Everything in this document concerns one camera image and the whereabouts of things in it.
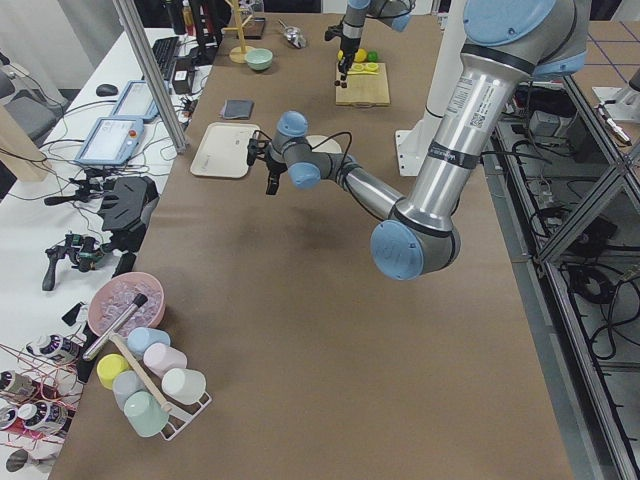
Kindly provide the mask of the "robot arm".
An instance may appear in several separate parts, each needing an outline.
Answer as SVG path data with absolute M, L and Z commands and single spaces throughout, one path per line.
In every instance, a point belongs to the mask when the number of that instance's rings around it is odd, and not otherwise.
M 343 53 L 342 59 L 338 62 L 340 77 L 335 81 L 335 85 L 341 88 L 347 87 L 348 71 L 360 48 L 367 18 L 378 20 L 394 31 L 403 32 L 410 21 L 414 7 L 414 1 L 349 0 L 340 23 L 330 26 L 325 32 L 326 41 L 334 37 L 340 39 L 340 50 Z
M 588 1 L 469 1 L 462 12 L 466 40 L 462 72 L 407 196 L 369 174 L 346 154 L 316 152 L 308 122 L 287 111 L 271 140 L 252 138 L 247 162 L 266 163 L 269 193 L 288 173 L 299 189 L 335 181 L 380 218 L 370 248 L 377 268 L 411 280 L 449 266 L 460 238 L 451 216 L 481 159 L 506 102 L 518 84 L 575 73 L 584 65 L 591 4 Z

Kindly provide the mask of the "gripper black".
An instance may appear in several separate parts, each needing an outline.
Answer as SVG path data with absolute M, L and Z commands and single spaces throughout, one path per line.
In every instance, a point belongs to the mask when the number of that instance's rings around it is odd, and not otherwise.
M 342 51 L 342 59 L 338 62 L 338 71 L 341 75 L 345 75 L 351 69 L 356 54 L 360 48 L 360 37 L 351 38 L 346 35 L 341 36 L 340 50 Z
M 280 154 L 274 150 L 270 142 L 264 146 L 264 161 L 270 172 L 267 181 L 266 194 L 277 194 L 280 184 L 280 176 L 287 171 L 286 163 L 281 159 Z

